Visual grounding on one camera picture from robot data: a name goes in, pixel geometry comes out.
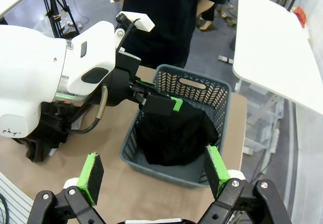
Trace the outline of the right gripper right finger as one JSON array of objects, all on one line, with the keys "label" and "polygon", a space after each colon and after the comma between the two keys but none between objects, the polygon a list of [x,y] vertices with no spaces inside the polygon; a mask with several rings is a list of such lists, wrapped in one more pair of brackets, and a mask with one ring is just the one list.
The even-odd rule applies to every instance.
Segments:
[{"label": "right gripper right finger", "polygon": [[245,212],[252,223],[291,223],[273,181],[251,184],[231,177],[215,146],[206,147],[204,170],[214,202],[199,223],[228,223],[235,211]]}]

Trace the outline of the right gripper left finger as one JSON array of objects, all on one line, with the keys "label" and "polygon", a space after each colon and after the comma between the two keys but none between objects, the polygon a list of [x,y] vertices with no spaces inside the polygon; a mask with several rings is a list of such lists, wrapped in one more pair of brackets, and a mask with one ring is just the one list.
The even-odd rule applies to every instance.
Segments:
[{"label": "right gripper left finger", "polygon": [[104,174],[98,153],[88,154],[80,176],[75,184],[69,184],[61,192],[50,190],[37,193],[28,223],[104,223],[94,206],[97,204]]}]

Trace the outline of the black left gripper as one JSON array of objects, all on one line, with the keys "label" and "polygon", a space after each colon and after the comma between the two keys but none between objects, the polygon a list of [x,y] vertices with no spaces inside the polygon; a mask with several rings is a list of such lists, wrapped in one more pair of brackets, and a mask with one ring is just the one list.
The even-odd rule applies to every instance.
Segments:
[{"label": "black left gripper", "polygon": [[141,59],[124,51],[116,55],[115,68],[103,80],[108,89],[107,106],[116,106],[123,100],[137,101],[139,109],[148,114],[169,116],[178,112],[183,100],[164,95],[159,92],[134,92],[131,86],[137,89],[155,89],[155,84],[136,79],[136,73]]}]

